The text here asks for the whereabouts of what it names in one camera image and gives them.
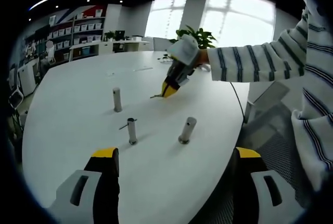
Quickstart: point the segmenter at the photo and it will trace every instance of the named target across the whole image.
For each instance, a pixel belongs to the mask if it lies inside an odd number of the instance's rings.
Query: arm
[[[294,29],[284,30],[277,41],[256,46],[212,48],[201,51],[215,81],[257,82],[302,76],[306,61],[308,10]]]

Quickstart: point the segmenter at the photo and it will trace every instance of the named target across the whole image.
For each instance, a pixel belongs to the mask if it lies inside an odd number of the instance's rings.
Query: striped shirt
[[[294,29],[263,45],[208,49],[215,81],[258,82],[303,76],[303,110],[292,124],[302,166],[319,190],[333,170],[333,39],[308,9]]]

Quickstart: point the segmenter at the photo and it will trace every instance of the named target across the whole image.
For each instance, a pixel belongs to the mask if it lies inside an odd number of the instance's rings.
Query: bright window
[[[177,38],[186,0],[154,0],[151,5],[145,36]]]
[[[270,42],[275,4],[266,0],[207,0],[200,27],[212,32],[216,47]]]

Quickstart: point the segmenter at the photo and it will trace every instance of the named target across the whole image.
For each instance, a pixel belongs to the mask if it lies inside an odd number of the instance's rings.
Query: small rod
[[[118,87],[113,89],[113,103],[115,112],[121,112],[123,110],[121,107],[120,88]]]
[[[136,134],[135,134],[135,119],[134,118],[128,118],[127,119],[127,126],[129,129],[129,135],[130,135],[130,144],[134,145],[137,143]]]
[[[125,128],[128,124],[125,124],[124,126],[120,127],[119,130]]]
[[[194,127],[197,124],[197,120],[194,117],[188,117],[183,128],[182,134],[178,137],[178,141],[182,144],[187,144],[189,138],[193,132]]]

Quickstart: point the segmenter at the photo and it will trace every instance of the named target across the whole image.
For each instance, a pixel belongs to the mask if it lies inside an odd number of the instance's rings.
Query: hand
[[[196,63],[196,67],[201,64],[209,64],[207,49],[199,50],[199,58]]]

